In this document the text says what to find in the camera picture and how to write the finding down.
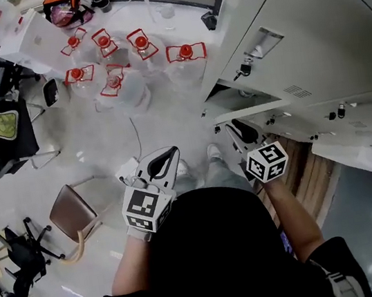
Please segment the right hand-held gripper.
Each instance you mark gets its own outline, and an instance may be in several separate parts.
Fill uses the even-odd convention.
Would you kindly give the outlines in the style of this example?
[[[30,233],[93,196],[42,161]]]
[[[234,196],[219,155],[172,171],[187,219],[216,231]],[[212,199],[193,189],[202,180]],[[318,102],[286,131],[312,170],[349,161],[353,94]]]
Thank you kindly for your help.
[[[266,183],[284,174],[288,154],[261,127],[245,120],[232,119],[226,123],[225,129],[232,138],[235,151],[241,156],[239,165],[248,182]]]

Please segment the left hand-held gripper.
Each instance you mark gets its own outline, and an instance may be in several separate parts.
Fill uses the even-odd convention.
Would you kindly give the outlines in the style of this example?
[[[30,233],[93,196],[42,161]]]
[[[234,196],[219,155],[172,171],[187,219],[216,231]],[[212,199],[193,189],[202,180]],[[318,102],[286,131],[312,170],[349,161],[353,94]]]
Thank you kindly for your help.
[[[124,190],[122,216],[128,227],[155,233],[171,211],[180,151],[166,146],[145,156]]]

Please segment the person's left hand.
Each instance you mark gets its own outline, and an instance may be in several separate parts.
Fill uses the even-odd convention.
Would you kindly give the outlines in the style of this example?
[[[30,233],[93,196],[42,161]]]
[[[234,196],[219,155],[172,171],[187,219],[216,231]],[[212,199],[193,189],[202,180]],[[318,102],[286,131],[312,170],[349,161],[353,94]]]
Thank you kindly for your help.
[[[128,226],[127,235],[135,238],[137,240],[141,240],[143,242],[150,242],[152,239],[152,232],[144,231],[139,228],[135,228],[132,226]]]

